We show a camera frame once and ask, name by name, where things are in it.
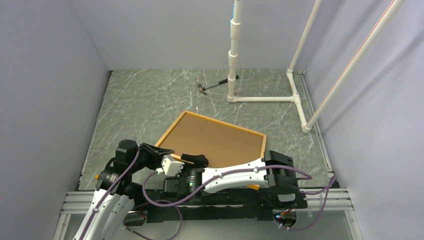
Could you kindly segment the orange picture frame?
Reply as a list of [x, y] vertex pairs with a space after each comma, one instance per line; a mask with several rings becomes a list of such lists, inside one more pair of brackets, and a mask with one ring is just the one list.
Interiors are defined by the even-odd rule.
[[211, 168], [232, 167], [263, 157], [267, 136], [198, 113], [183, 111], [156, 142], [175, 155], [205, 155]]

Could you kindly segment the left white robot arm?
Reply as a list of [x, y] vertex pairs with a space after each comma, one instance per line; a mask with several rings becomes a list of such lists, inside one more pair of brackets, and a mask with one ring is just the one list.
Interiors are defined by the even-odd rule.
[[113, 239], [129, 211], [144, 203], [143, 188], [132, 181], [132, 175], [144, 168], [156, 170], [163, 157], [172, 153], [171, 149], [138, 144], [131, 139], [120, 141], [115, 156], [98, 176], [89, 209], [74, 239]]

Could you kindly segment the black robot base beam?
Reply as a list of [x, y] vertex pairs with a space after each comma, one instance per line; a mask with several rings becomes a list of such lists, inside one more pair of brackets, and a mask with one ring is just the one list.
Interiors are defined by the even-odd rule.
[[256, 219], [271, 221], [278, 211], [307, 208], [305, 195], [295, 194], [293, 201], [282, 202], [269, 188], [233, 188], [217, 193], [199, 193], [177, 206], [158, 207], [142, 200], [124, 217], [129, 227], [165, 221]]

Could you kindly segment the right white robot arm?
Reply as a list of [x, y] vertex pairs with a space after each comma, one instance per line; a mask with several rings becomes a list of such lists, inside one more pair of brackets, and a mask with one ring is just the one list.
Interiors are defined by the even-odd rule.
[[276, 203], [289, 207], [300, 191], [293, 159], [282, 153], [268, 150], [256, 160], [228, 167], [210, 167], [204, 155], [165, 155], [159, 168], [168, 180], [176, 178], [171, 191], [178, 197], [198, 193], [215, 194], [227, 189], [258, 185], [275, 195]]

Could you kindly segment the white diagonal pole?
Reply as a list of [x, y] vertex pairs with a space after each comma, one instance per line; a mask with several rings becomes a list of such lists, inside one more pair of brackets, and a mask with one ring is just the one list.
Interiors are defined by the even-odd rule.
[[332, 98], [335, 96], [337, 90], [342, 86], [344, 80], [350, 75], [355, 66], [359, 63], [377, 37], [381, 34], [382, 30], [386, 27], [386, 25], [390, 22], [390, 20], [397, 13], [399, 8], [403, 5], [404, 0], [392, 0], [390, 4], [387, 6], [383, 14], [380, 16], [378, 21], [375, 23], [373, 28], [370, 30], [362, 44], [356, 50], [355, 54], [352, 56], [350, 61], [347, 63], [331, 89], [328, 91], [327, 95], [323, 98], [320, 105], [312, 114], [310, 120], [307, 123], [303, 123], [301, 125], [302, 131], [304, 133], [308, 133], [318, 118], [321, 116], [323, 111], [326, 109], [327, 105], [330, 103]]

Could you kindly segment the black handled hammer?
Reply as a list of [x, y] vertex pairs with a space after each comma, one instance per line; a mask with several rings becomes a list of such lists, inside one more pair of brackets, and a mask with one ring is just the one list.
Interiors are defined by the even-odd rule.
[[223, 79], [223, 80], [221, 80], [221, 81], [219, 81], [219, 82], [217, 82], [213, 85], [210, 85], [210, 86], [202, 86], [201, 83], [198, 83], [197, 88], [198, 88], [198, 90], [201, 94], [207, 96], [208, 95], [207, 90], [215, 88], [215, 87], [223, 85], [223, 84], [227, 84], [228, 81], [229, 81], [228, 78], [226, 78], [226, 79]]

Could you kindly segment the aluminium rail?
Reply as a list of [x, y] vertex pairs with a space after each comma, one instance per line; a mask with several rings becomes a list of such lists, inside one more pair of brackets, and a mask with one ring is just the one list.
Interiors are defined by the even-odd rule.
[[[59, 223], [53, 237], [55, 240], [63, 240], [65, 238], [71, 215], [84, 215], [88, 211], [89, 201], [93, 198], [93, 195], [94, 192], [92, 190], [69, 191], [66, 193], [60, 212]], [[356, 219], [354, 216], [351, 217], [354, 207], [347, 189], [332, 188], [328, 192], [327, 200], [324, 201], [324, 199], [325, 193], [306, 195], [303, 198], [303, 203], [306, 204], [306, 208], [298, 207], [295, 208], [295, 210], [297, 212], [307, 211], [309, 217], [312, 217], [313, 212], [319, 211], [323, 203], [325, 203], [324, 210], [344, 211], [348, 219]]]

